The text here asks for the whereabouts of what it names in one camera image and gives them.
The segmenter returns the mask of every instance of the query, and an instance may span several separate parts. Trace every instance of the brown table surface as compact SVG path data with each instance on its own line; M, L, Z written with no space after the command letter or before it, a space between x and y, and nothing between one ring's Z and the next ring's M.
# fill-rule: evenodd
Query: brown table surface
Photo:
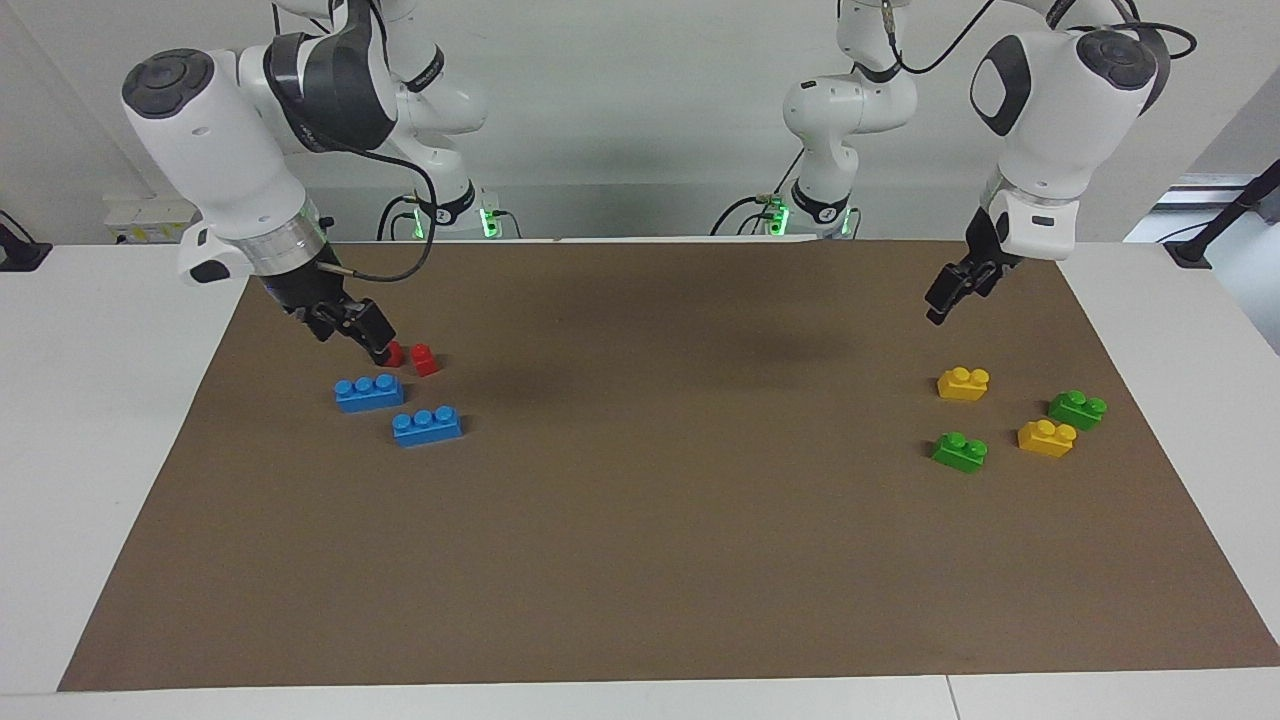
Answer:
M924 319L960 252L440 246L349 283L442 356L408 409L467 437L416 450L253 284L61 689L1280 665L1056 266ZM956 364L987 398L937 398ZM1070 388L1103 424L1018 450ZM948 430L982 473L927 457Z

